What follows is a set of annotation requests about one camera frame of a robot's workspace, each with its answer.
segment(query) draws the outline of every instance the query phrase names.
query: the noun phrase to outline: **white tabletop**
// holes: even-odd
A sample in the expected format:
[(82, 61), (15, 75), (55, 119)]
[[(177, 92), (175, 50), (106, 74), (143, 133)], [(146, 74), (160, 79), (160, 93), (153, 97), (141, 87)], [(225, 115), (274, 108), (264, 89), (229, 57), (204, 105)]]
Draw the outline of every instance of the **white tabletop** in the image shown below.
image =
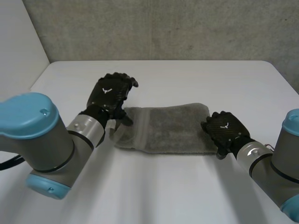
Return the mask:
[[(48, 95), (68, 125), (85, 108), (97, 80), (125, 72), (139, 82), (125, 106), (200, 102), (230, 111), (262, 143), (276, 144), (299, 95), (263, 61), (56, 62), (32, 91)], [(106, 139), (68, 196), (57, 201), (25, 187), (28, 164), (0, 173), (2, 224), (290, 224), (233, 156), (148, 155)]]

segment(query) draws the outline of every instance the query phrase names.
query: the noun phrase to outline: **robotic hand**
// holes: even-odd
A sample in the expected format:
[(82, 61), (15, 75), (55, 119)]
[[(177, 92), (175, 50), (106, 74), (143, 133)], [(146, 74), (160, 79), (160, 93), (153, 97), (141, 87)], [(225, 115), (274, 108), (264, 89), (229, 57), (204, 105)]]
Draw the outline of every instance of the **robotic hand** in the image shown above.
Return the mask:
[(134, 78), (125, 73), (106, 74), (95, 85), (88, 101), (86, 113), (94, 114), (97, 107), (107, 112), (109, 119), (119, 119), (123, 125), (130, 126), (133, 121), (122, 109), (123, 101), (127, 99), (132, 86), (138, 87)]
[(220, 160), (228, 153), (233, 153), (237, 158), (239, 150), (254, 141), (246, 127), (230, 112), (214, 112), (212, 117), (207, 117), (206, 122), (201, 123), (201, 127), (218, 147), (216, 156)]
[[(27, 93), (1, 104), (1, 150), (20, 154), (33, 168), (26, 185), (55, 199), (73, 186), (92, 151), (103, 141), (109, 119), (133, 121), (122, 109), (132, 87), (127, 74), (106, 74), (98, 80), (87, 107), (65, 128), (56, 106), (45, 95)], [(19, 158), (4, 164), (20, 163)]]
[(287, 114), (274, 153), (253, 140), (232, 113), (214, 112), (201, 127), (218, 147), (218, 159), (233, 153), (281, 211), (299, 222), (299, 109)]

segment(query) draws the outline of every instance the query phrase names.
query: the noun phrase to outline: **light blue end cap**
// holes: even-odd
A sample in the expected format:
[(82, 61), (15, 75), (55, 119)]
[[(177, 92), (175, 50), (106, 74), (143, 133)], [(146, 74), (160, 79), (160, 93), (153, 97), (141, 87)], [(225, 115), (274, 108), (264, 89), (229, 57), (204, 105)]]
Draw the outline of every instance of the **light blue end cap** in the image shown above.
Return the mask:
[(28, 175), (26, 185), (42, 195), (59, 200), (63, 199), (71, 189), (69, 186), (34, 174)]
[(292, 221), (299, 223), (299, 195), (291, 197), (285, 201), (280, 207), (280, 210), (285, 213)]
[(289, 133), (299, 136), (299, 109), (288, 112), (282, 127)]
[(12, 97), (0, 104), (0, 134), (32, 139), (50, 131), (59, 112), (49, 97), (37, 92)]

